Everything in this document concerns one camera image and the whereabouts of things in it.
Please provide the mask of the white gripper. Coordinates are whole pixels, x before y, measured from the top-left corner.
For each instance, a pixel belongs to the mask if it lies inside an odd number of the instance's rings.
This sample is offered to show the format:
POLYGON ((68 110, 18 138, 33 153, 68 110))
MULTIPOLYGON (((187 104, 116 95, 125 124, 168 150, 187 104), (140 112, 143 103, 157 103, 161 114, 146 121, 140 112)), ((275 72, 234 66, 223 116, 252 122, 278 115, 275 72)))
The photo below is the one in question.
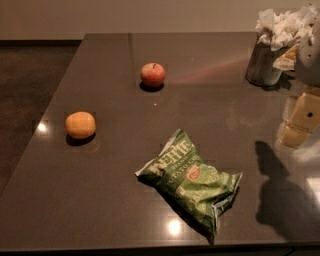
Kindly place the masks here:
MULTIPOLYGON (((298 81, 320 86, 320 21, 312 27, 311 36, 305 36, 297 49, 295 77, 298 81)), ((320 126, 320 91, 305 91, 290 96, 285 104, 277 142, 290 148, 300 147, 320 126)))

